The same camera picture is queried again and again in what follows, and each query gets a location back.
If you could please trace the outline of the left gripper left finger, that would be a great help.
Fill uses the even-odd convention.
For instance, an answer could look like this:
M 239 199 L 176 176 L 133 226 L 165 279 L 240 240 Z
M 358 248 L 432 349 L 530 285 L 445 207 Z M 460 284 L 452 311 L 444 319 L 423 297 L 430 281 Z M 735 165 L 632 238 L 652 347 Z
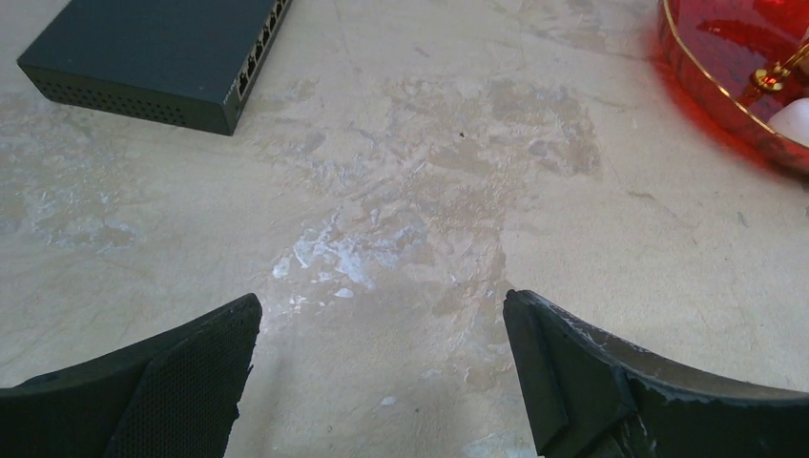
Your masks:
M 262 307 L 253 293 L 1 391 L 4 457 L 221 457 Z

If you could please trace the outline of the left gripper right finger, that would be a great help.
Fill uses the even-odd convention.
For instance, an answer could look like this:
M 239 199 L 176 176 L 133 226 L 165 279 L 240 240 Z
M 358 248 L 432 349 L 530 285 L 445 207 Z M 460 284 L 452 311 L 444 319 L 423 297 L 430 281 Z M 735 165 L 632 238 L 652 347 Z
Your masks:
M 503 307 L 541 457 L 804 457 L 808 396 L 696 369 L 529 290 Z

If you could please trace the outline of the red three-tier cake stand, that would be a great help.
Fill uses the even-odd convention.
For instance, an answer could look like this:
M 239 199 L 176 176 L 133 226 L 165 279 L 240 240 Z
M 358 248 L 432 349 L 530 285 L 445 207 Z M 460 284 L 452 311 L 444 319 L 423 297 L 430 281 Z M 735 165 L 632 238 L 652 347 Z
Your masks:
M 808 127 L 773 126 L 808 106 L 807 2 L 661 1 L 657 36 L 682 89 L 721 129 L 807 174 Z

